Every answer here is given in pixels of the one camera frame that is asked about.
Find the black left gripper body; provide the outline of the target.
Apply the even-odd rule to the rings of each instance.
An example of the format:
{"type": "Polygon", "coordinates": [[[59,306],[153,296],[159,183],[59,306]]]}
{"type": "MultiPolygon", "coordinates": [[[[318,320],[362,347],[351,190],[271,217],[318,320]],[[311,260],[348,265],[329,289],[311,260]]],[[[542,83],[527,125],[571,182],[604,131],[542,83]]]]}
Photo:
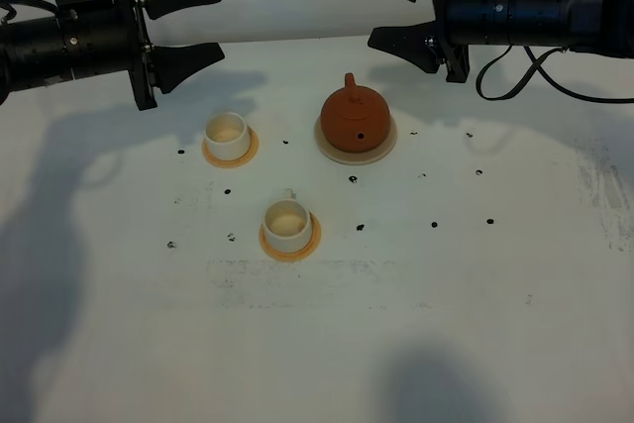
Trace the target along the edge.
{"type": "Polygon", "coordinates": [[[139,110],[157,107],[156,77],[139,0],[77,0],[56,5],[70,70],[75,79],[126,71],[139,110]]]}

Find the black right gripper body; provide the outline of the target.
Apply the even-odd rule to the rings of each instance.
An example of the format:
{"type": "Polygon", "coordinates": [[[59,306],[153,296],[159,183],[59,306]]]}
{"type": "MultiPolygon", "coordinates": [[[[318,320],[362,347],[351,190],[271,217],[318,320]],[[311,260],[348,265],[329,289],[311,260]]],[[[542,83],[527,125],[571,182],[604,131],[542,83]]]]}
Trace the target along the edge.
{"type": "Polygon", "coordinates": [[[437,41],[447,67],[447,81],[467,80],[470,46],[510,44],[507,33],[510,0],[432,1],[437,41]]]}

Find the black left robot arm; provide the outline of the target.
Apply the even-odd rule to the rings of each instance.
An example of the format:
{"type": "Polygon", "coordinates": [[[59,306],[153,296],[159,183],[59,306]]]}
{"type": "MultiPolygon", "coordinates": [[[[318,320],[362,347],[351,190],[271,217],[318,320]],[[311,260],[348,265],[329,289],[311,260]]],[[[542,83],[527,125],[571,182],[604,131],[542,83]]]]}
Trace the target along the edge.
{"type": "Polygon", "coordinates": [[[1,0],[1,96],[98,75],[128,73],[139,110],[224,59],[205,43],[160,47],[147,20],[221,0],[1,0]]]}

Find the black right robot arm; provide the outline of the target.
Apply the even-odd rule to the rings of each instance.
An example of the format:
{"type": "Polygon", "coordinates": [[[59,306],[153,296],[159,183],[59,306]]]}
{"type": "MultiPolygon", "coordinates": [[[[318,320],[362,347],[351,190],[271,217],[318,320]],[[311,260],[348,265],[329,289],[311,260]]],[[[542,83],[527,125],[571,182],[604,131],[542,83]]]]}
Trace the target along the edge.
{"type": "Polygon", "coordinates": [[[409,27],[379,27],[371,48],[447,81],[466,82],[471,45],[556,47],[630,58],[633,0],[432,0],[435,18],[409,27]]]}

